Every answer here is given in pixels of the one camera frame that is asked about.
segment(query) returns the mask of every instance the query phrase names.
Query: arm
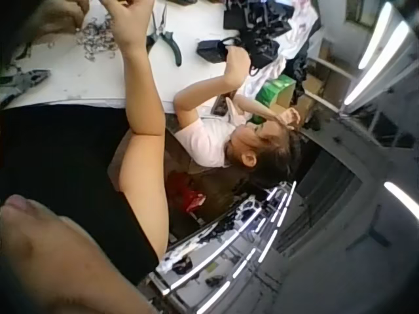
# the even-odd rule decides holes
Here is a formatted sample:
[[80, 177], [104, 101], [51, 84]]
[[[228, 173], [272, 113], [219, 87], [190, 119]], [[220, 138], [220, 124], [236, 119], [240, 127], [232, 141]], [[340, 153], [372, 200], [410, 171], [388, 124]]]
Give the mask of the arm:
[[241, 111], [257, 114], [258, 116], [261, 116], [268, 121], [276, 121], [278, 123], [284, 124], [290, 130], [295, 129], [295, 127], [290, 126], [290, 124], [295, 124], [296, 126], [300, 124], [300, 114], [294, 108], [283, 108], [282, 113], [275, 113], [258, 101], [249, 99], [243, 95], [234, 96], [234, 105]]
[[168, 242], [168, 207], [164, 191], [165, 119], [145, 49], [153, 0], [101, 0], [113, 17], [113, 34], [124, 60], [126, 114], [133, 136], [119, 175], [125, 194], [157, 256]]
[[175, 96], [173, 104], [182, 128], [198, 120], [196, 108], [199, 105], [213, 97], [232, 92], [244, 83], [250, 68], [249, 55], [240, 47], [230, 46], [227, 49], [227, 64], [223, 76], [192, 84]]
[[236, 94], [233, 99], [233, 103], [241, 111], [245, 111], [251, 114], [257, 114], [269, 121], [275, 121], [277, 114], [270, 110], [268, 107], [265, 107], [256, 100], [247, 98], [243, 95]]

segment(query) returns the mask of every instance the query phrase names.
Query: pliers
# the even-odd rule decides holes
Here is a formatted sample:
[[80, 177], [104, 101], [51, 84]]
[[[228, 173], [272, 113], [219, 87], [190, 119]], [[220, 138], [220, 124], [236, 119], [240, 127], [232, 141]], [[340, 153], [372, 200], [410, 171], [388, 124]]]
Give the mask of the pliers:
[[0, 109], [5, 108], [12, 100], [27, 90], [43, 82], [51, 75], [50, 70], [32, 70], [0, 77]]
[[155, 13], [153, 12], [153, 26], [154, 31], [147, 36], [147, 53], [150, 52], [154, 44], [157, 42], [158, 38], [161, 36], [163, 40], [170, 46], [175, 54], [175, 62], [178, 67], [182, 65], [182, 53], [179, 49], [179, 46], [173, 39], [173, 33], [170, 31], [166, 31], [166, 20], [167, 20], [167, 13], [168, 12], [168, 5], [164, 6], [162, 21], [160, 26], [157, 28], [156, 26], [156, 18]]

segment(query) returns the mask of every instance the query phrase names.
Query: ear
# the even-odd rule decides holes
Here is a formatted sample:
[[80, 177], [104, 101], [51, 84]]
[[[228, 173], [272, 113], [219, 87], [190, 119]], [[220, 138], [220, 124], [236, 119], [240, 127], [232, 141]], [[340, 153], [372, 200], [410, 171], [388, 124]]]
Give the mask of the ear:
[[256, 153], [251, 150], [244, 152], [242, 154], [242, 163], [249, 168], [255, 167], [257, 163]]

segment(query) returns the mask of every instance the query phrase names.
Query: green-handled pliers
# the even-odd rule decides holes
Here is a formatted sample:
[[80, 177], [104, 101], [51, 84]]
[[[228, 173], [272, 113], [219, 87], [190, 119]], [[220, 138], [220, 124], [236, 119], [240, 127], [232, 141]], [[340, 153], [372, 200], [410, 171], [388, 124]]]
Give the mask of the green-handled pliers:
[[153, 12], [153, 26], [154, 31], [147, 36], [147, 52], [150, 52], [154, 44], [157, 42], [158, 38], [161, 36], [163, 40], [170, 46], [170, 48], [173, 50], [173, 53], [175, 54], [175, 62], [178, 67], [182, 65], [182, 54], [181, 50], [179, 49], [179, 46], [173, 39], [173, 33], [170, 31], [166, 31], [166, 20], [167, 20], [167, 11], [168, 11], [168, 5], [166, 4], [164, 6], [163, 15], [162, 15], [162, 21], [160, 23], [160, 26], [157, 28], [156, 26], [156, 18], [155, 13]]

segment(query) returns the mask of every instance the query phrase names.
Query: window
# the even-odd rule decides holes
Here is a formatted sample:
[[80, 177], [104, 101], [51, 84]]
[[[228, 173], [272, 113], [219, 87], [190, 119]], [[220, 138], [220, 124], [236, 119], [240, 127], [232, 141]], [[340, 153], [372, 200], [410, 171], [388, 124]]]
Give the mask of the window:
[[386, 0], [346, 0], [346, 21], [373, 29]]

